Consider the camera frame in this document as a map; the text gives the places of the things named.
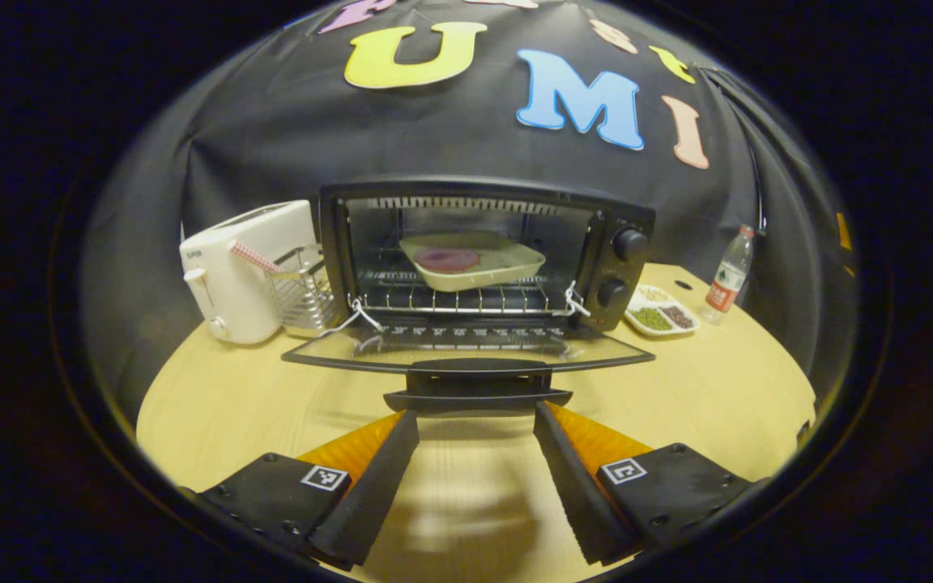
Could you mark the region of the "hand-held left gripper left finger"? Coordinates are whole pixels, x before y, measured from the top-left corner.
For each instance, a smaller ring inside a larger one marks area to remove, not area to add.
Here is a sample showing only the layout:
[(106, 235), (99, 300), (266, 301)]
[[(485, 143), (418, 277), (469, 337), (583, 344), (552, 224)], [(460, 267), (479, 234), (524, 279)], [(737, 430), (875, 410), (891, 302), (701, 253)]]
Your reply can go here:
[(417, 414), (399, 412), (299, 457), (264, 453), (184, 497), (256, 560), (351, 571), (373, 549), (419, 442)]

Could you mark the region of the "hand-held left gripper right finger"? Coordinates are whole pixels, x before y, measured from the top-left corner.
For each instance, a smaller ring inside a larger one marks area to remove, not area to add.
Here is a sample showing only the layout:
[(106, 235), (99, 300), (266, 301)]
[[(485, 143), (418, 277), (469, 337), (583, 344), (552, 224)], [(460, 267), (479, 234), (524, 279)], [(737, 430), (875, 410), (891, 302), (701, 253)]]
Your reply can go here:
[(652, 448), (549, 401), (534, 434), (589, 564), (676, 545), (752, 487), (685, 444)]

